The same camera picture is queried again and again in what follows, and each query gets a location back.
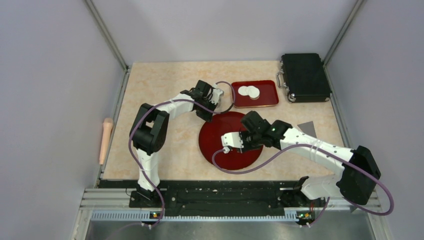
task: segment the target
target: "white round object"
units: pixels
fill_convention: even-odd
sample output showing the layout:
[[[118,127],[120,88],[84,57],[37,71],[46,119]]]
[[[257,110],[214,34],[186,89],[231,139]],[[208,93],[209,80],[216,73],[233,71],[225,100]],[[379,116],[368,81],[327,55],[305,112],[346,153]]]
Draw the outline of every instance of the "white round object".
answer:
[[[249,97],[251,99],[257,99],[257,98],[259,98],[260,91],[255,86],[248,86],[246,92],[247,92],[247,95],[249,95]]]
[[[238,88],[238,94],[242,95],[242,96],[247,96],[248,94],[248,87],[247,86],[241,86]]]

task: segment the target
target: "white wall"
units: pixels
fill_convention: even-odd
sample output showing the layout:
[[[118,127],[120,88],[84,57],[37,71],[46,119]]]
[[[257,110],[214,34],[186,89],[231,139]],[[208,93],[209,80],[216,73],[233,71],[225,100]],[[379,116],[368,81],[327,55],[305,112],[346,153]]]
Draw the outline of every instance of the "white wall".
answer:
[[[133,62],[325,57],[356,0],[94,0]]]
[[[3,0],[0,23],[0,239],[67,239],[123,72],[82,0]]]
[[[371,149],[394,195],[399,240],[424,236],[423,23],[422,0],[369,0],[328,66],[352,142]]]

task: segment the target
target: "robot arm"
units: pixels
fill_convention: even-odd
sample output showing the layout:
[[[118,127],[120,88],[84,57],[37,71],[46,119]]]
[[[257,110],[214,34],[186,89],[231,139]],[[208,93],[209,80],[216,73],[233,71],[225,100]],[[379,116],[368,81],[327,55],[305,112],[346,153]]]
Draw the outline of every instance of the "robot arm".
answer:
[[[289,151],[326,167],[334,174],[319,177],[305,176],[298,181],[296,188],[310,200],[322,197],[345,197],[353,203],[365,205],[376,186],[376,183],[365,175],[318,149],[360,167],[376,179],[381,176],[371,152],[363,146],[354,150],[329,144],[293,128],[289,123],[276,120],[273,124],[269,124],[256,111],[247,113],[241,123],[247,131],[229,132],[221,137],[224,153],[228,153],[232,148],[242,153],[258,149],[262,145],[279,150],[299,144],[312,145],[312,147],[294,147]]]
[[[191,100],[201,104],[203,107],[213,111],[220,103],[224,91],[212,87],[208,83],[199,80],[196,87],[191,90],[184,90],[176,97],[170,100],[170,103],[159,106],[154,109],[141,123],[140,127],[135,131],[132,138],[132,144],[136,149],[138,160],[143,166],[143,170],[139,169],[138,185],[142,190],[152,192],[154,187],[147,181],[146,176],[155,184],[159,185],[160,179],[158,176],[159,150],[165,143],[168,122],[183,113],[196,111],[196,115],[201,119],[209,122],[212,120],[212,113],[188,101],[179,101],[182,99]],[[136,127],[140,119],[153,106],[144,103],[138,110],[134,124],[130,133]]]

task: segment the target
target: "beige tabletop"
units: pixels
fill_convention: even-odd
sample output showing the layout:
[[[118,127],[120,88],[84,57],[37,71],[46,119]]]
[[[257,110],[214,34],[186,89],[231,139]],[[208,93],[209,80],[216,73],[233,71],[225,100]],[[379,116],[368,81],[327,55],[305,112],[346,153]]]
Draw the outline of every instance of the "beige tabletop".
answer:
[[[216,61],[216,62],[161,62],[134,63],[122,102],[116,130],[106,162],[103,179],[138,179],[139,167],[128,150],[131,126],[139,107],[175,97],[182,90],[194,87],[197,81],[210,84],[218,81],[273,80],[278,61]],[[231,103],[231,89],[225,91],[221,105],[225,110]],[[277,89],[279,104],[269,107],[233,108],[246,114],[257,111],[270,123],[282,120],[298,128],[298,124],[313,121],[319,139],[342,146],[342,138],[330,102],[289,103],[282,89]],[[216,169],[202,155],[198,136],[204,121],[194,112],[185,113],[170,121],[166,143],[160,150],[159,177],[164,180],[298,180],[303,176],[322,176],[331,172],[308,159],[286,152],[265,167],[242,175],[227,174]],[[253,168],[278,150],[264,148]]]

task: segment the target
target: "metal pole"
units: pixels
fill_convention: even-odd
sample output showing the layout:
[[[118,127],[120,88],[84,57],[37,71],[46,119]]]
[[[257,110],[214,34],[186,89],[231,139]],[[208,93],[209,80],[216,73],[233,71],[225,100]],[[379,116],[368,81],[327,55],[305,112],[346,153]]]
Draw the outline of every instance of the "metal pole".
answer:
[[[353,6],[352,11],[350,12],[349,16],[347,17],[346,21],[344,22],[343,26],[341,27],[340,31],[338,32],[337,37],[335,38],[334,42],[332,43],[330,49],[328,50],[327,54],[324,58],[324,66],[326,66],[330,59],[332,58],[334,52],[336,51],[337,47],[339,46],[340,42],[342,41],[343,37],[345,36],[346,32],[349,29],[349,26],[357,16],[359,10],[364,5],[364,3],[367,0],[357,0],[355,5]]]
[[[83,0],[85,3],[85,6],[90,11],[91,16],[93,17],[98,30],[100,31],[101,35],[103,36],[104,40],[106,40],[107,45],[109,46],[110,51],[112,51],[113,56],[116,58],[116,60],[119,62],[119,65],[121,68],[126,72],[128,69],[128,65],[125,63],[124,58],[122,57],[121,52],[118,49],[118,46],[116,45],[115,41],[113,40],[111,34],[108,31],[108,28],[106,27],[105,23],[102,20],[102,17],[99,14],[99,11],[97,11],[96,6],[94,5],[92,0]]]

